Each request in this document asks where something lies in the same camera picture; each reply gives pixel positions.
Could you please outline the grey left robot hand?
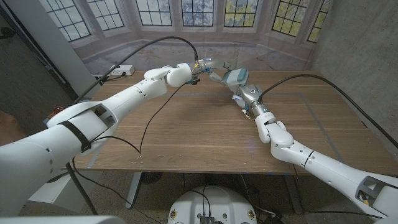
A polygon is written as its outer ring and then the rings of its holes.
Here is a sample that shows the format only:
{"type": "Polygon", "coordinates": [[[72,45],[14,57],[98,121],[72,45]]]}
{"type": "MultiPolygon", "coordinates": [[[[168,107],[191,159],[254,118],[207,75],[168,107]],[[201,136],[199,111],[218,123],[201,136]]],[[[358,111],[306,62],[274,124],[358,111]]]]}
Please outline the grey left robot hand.
{"type": "Polygon", "coordinates": [[[204,58],[197,62],[190,63],[188,66],[192,72],[192,79],[188,81],[188,83],[192,85],[196,85],[200,81],[200,75],[202,73],[208,73],[211,81],[226,86],[225,81],[223,81],[222,78],[213,71],[213,69],[217,70],[225,68],[229,72],[232,70],[230,63],[209,58],[204,58]]]}

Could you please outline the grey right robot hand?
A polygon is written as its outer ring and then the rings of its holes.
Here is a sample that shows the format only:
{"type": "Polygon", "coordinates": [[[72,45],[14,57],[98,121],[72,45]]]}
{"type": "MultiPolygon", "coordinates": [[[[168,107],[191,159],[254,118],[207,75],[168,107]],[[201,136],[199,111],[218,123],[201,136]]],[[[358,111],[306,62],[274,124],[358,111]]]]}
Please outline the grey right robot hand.
{"type": "Polygon", "coordinates": [[[237,89],[232,99],[242,109],[250,112],[255,118],[263,113],[267,113],[266,106],[259,102],[261,90],[256,85],[244,85],[237,89]]]}

